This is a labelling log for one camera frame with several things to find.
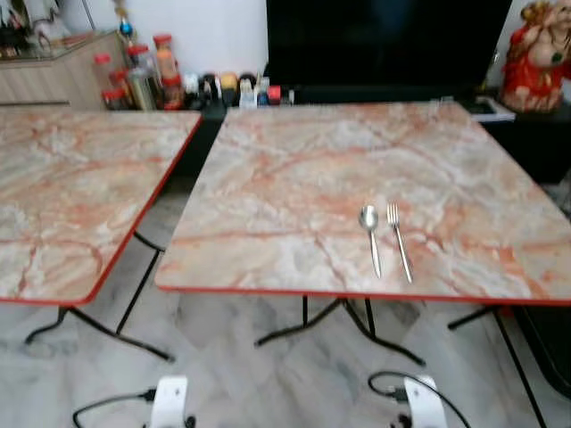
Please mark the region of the white flat tray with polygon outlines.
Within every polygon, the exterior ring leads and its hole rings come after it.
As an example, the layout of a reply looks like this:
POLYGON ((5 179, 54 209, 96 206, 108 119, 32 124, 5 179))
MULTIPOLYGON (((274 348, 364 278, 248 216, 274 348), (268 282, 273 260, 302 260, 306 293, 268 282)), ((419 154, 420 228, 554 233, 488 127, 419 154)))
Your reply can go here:
POLYGON ((488 96, 477 96, 473 98, 460 98, 457 99, 462 107, 476 121, 485 122, 511 122, 517 115, 507 107, 498 103, 496 99, 488 96))

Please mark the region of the black bulky object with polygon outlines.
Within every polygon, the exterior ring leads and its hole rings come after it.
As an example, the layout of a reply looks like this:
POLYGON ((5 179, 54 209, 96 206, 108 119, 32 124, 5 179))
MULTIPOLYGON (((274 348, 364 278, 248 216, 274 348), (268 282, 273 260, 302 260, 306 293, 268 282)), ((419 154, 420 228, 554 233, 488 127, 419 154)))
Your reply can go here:
POLYGON ((571 307, 513 306, 511 311, 546 382, 571 399, 571 307))

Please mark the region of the red and gold figurine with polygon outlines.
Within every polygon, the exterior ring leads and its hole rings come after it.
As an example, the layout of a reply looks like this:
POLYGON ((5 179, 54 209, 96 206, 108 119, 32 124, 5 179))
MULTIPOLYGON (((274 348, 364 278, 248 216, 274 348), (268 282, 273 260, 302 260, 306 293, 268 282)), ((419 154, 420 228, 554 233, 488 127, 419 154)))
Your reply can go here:
POLYGON ((511 33, 499 101, 518 113, 555 111, 571 77, 571 0, 535 0, 511 33))

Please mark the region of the silver metal fork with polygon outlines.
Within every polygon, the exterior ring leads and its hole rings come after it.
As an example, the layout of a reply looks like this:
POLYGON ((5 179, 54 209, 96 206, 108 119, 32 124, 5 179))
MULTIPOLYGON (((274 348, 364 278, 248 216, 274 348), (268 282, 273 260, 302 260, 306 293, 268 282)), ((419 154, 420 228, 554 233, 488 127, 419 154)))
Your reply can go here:
POLYGON ((415 281, 413 278, 411 268, 410 268, 410 260, 408 257, 407 250, 405 250, 405 244, 402 237, 402 232, 400 228, 400 213, 399 208, 395 203, 387 203, 386 204, 386 221, 388 223, 389 228, 392 229, 394 237, 397 243, 397 249, 399 249, 401 261, 402 261, 402 268, 404 270, 405 281, 409 284, 412 284, 415 281))

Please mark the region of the silver metal spoon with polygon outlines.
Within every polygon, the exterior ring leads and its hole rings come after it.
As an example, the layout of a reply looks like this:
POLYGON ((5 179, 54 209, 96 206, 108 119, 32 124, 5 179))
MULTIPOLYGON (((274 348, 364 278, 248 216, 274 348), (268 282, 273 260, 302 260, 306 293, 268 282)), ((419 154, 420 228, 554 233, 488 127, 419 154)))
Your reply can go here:
POLYGON ((368 237, 368 249, 370 250, 371 264, 376 277, 382 277, 382 261, 380 261, 376 240, 376 229, 379 226, 379 216, 375 205, 364 205, 359 213, 360 227, 364 229, 368 237))

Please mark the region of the black flat television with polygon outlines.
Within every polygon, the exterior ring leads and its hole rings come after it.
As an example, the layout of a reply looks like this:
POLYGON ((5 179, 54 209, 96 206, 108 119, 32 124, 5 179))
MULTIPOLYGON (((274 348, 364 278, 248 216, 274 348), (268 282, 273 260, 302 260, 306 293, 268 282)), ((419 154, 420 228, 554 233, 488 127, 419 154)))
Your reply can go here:
POLYGON ((266 0, 272 81, 474 86, 511 0, 266 0))

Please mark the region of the marble pattern folding table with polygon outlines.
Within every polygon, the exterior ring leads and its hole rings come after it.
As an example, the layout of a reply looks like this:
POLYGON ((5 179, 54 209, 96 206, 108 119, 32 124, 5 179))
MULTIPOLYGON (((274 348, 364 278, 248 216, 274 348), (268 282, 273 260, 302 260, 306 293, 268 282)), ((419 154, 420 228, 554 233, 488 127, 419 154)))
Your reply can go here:
POLYGON ((195 111, 0 111, 0 303, 53 307, 172 360, 85 311, 203 122, 195 111))
POLYGON ((156 270, 180 296, 568 306, 568 219, 456 103, 231 111, 156 270), (413 283, 386 221, 395 203, 413 283), (364 205, 379 216, 374 274, 364 205))

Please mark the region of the tall red-lidded jar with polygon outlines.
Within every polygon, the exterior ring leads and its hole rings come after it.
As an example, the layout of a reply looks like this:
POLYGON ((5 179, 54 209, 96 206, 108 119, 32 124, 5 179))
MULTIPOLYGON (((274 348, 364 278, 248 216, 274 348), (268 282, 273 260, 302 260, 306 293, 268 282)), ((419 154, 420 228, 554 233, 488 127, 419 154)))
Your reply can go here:
POLYGON ((155 33, 153 41, 156 48, 156 64, 158 64, 158 71, 162 80, 179 80, 182 78, 174 49, 172 49, 174 37, 168 33, 155 33))

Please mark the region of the silver metal canister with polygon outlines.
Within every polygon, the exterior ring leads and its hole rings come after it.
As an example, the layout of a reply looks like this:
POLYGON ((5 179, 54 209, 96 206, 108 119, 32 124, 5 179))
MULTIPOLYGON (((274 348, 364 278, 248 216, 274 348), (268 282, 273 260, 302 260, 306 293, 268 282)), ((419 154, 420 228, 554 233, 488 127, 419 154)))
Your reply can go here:
POLYGON ((161 87, 156 81, 154 70, 131 68, 126 77, 132 99, 140 111, 155 111, 161 106, 161 87))

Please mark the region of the blue and gold ornament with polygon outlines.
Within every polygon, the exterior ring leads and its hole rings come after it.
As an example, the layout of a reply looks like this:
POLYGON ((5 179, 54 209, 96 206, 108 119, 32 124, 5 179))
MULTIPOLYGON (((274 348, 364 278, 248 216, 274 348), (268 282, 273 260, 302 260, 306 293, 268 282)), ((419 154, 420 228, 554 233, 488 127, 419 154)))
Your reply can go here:
POLYGON ((129 12, 126 8, 126 0, 112 0, 114 4, 114 11, 117 13, 118 33, 127 45, 134 45, 136 43, 136 28, 130 23, 129 12))

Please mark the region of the small red-lidded jar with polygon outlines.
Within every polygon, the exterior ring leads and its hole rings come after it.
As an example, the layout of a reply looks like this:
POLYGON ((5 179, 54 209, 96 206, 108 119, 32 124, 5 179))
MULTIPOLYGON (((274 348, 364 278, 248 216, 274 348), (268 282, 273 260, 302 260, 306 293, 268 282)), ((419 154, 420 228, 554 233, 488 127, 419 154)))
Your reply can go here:
POLYGON ((116 86, 112 81, 112 73, 117 69, 109 53, 95 53, 93 57, 93 75, 99 90, 111 91, 116 86))

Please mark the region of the light wooden cabinet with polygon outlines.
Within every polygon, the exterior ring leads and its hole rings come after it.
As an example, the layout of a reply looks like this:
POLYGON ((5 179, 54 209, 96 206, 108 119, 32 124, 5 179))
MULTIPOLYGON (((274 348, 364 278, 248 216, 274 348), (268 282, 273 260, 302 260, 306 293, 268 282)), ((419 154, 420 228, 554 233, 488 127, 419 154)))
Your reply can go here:
POLYGON ((62 105, 74 110, 103 109, 97 54, 110 54, 113 68, 125 65, 117 34, 98 33, 80 44, 41 57, 0 60, 0 106, 62 105))

